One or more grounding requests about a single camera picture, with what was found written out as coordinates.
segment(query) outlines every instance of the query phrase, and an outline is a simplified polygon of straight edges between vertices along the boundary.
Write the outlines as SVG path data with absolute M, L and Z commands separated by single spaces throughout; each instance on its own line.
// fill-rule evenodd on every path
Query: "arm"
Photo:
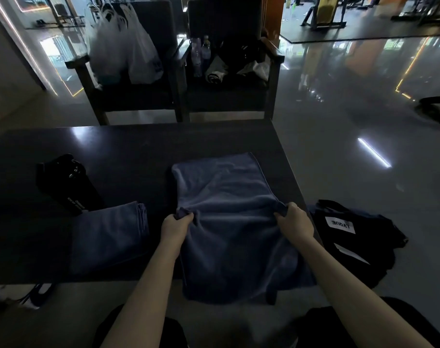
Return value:
M 175 260 L 193 217 L 164 220 L 160 244 L 101 348 L 159 347 Z
M 305 211 L 290 203 L 275 213 L 284 236 L 301 252 L 339 319 L 359 348 L 432 347 L 412 326 L 364 285 L 314 238 Z

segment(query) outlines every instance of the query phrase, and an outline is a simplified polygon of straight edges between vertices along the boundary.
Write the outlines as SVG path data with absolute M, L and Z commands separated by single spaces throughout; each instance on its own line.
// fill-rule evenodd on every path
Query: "white plastic bag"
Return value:
M 131 4 L 120 5 L 128 21 L 128 75 L 132 84 L 151 84 L 163 75 L 162 62 L 151 37 Z
M 117 84 L 127 67 L 127 23 L 114 10 L 100 12 L 99 17 L 95 26 L 86 30 L 89 64 L 100 84 Z

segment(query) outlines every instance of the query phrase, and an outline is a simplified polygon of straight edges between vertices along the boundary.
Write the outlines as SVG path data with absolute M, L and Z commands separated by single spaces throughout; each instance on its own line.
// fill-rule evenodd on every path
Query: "blue towel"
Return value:
M 70 271 L 85 274 L 140 257 L 148 237 L 144 204 L 85 212 L 73 219 Z
M 267 290 L 313 286 L 315 278 L 286 240 L 271 192 L 251 153 L 173 165 L 177 217 L 194 213 L 180 259 L 186 298 L 228 304 Z

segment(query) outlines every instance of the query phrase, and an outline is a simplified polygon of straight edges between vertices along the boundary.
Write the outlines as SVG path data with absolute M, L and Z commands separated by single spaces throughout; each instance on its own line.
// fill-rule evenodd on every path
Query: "dark table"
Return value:
M 147 259 L 85 277 L 68 272 L 70 215 L 35 185 L 35 164 L 71 153 L 107 206 L 146 205 L 158 242 L 175 212 L 174 163 L 252 152 L 273 193 L 306 210 L 271 121 L 150 124 L 8 131 L 0 137 L 0 284 L 139 279 Z

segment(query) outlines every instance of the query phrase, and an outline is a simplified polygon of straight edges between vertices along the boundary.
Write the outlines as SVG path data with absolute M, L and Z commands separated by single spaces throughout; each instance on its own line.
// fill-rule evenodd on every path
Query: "floor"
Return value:
M 32 30 L 29 37 L 31 44 L 46 44 L 37 54 L 43 52 L 41 64 L 55 93 L 50 89 L 0 121 L 0 134 L 97 124 L 76 74 L 60 64 L 61 46 L 48 40 L 60 34 L 49 31 Z M 295 45 L 281 40 L 280 49 L 286 60 L 273 124 L 304 198 L 309 204 L 333 199 L 391 218 L 410 241 L 396 250 L 394 269 L 375 291 L 412 304 L 440 332 L 440 125 L 414 110 L 420 98 L 440 95 L 440 37 Z M 261 117 L 198 114 L 193 120 Z M 175 115 L 125 112 L 109 119 L 175 122 Z M 0 347 L 89 347 L 97 325 L 134 285 L 61 284 L 37 311 L 10 306 L 0 313 Z M 294 320 L 327 304 L 313 287 L 280 292 L 275 306 L 210 306 L 185 300 L 175 281 L 167 315 L 180 321 L 193 348 L 286 347 L 295 338 Z
M 311 30 L 301 24 L 313 3 L 304 2 L 302 6 L 283 9 L 281 36 L 291 43 L 335 41 L 354 39 L 396 38 L 406 36 L 439 36 L 440 27 L 429 24 L 419 27 L 418 22 L 393 22 L 391 16 L 399 14 L 391 6 L 374 6 L 366 11 L 347 9 L 344 21 L 345 28 Z M 336 9 L 334 22 L 341 20 L 342 7 Z

